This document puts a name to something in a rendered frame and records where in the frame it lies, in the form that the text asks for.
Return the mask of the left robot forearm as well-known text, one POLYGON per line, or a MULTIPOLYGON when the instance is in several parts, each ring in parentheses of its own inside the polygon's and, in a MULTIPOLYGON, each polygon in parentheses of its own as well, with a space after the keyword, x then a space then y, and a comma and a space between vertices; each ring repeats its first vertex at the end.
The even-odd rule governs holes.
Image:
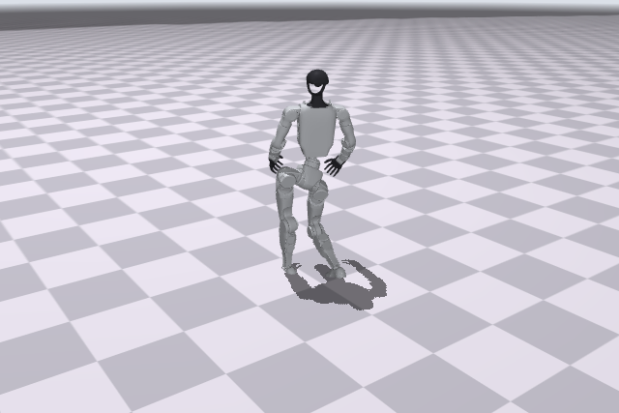
POLYGON ((268 159, 270 159, 270 160, 274 161, 275 163, 277 163, 277 161, 278 161, 278 160, 279 160, 279 158, 280 158, 280 152, 281 152, 281 150, 279 150, 279 149, 277 149, 277 148, 274 148, 274 147, 272 146, 274 139, 275 139, 275 137, 273 138, 273 140, 272 140, 272 142, 271 142, 271 145, 270 145, 270 152, 269 152, 269 157, 268 157, 268 159))

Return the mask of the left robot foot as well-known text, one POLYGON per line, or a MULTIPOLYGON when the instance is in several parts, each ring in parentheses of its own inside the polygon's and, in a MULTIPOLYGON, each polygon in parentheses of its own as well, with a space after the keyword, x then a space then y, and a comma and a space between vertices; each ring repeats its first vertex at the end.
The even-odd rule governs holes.
MULTIPOLYGON (((282 267, 281 267, 282 268, 282 267)), ((284 269, 284 268, 283 268, 284 269)), ((296 270, 294 269, 294 267, 288 265, 286 270, 283 270, 284 272, 286 272, 287 274, 293 275, 296 274, 296 270)))

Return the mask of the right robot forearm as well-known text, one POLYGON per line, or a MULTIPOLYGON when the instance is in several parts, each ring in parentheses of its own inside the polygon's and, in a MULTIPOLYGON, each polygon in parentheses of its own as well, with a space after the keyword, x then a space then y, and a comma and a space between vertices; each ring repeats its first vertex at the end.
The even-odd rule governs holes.
POLYGON ((354 146, 350 147, 350 148, 344 148, 343 146, 341 147, 341 151, 339 153, 339 157, 336 159, 336 161, 339 164, 343 164, 343 162, 346 162, 348 160, 348 158, 350 157, 350 154, 353 152, 354 148, 356 146, 356 143, 354 146))

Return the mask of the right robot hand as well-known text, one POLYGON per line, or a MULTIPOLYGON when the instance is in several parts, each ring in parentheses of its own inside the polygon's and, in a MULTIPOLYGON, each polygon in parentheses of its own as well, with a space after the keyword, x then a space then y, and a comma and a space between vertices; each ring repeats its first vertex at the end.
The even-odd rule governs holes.
MULTIPOLYGON (((334 177, 338 174, 339 170, 342 168, 342 164, 339 164, 339 163, 336 161, 336 159, 337 159, 338 157, 339 157, 339 155, 337 155, 337 156, 336 156, 336 158, 333 158, 333 159, 328 159, 328 160, 326 160, 326 161, 324 162, 324 163, 330 162, 330 163, 329 163, 329 164, 328 164, 328 165, 324 168, 324 170, 326 170, 326 169, 327 169, 330 165, 332 165, 332 166, 329 168, 329 170, 327 171, 327 173, 328 173, 328 172, 329 172, 329 171, 330 171, 333 167, 335 167, 335 168, 333 169, 333 171, 330 173, 330 175, 332 175, 332 174, 333 174, 333 172, 334 172, 336 169, 338 169, 338 170, 336 171, 336 173, 334 174, 334 177)), ((345 162, 343 162, 343 163, 345 163, 345 162)))

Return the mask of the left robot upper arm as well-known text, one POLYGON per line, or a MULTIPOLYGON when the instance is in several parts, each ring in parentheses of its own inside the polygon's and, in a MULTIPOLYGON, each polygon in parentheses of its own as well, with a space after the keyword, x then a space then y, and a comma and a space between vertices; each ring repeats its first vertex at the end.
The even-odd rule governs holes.
POLYGON ((273 141, 272 146, 279 150, 282 150, 285 146, 286 140, 284 139, 291 128, 291 122, 294 122, 299 117, 301 107, 299 105, 291 105, 284 109, 280 123, 277 128, 277 134, 273 141))

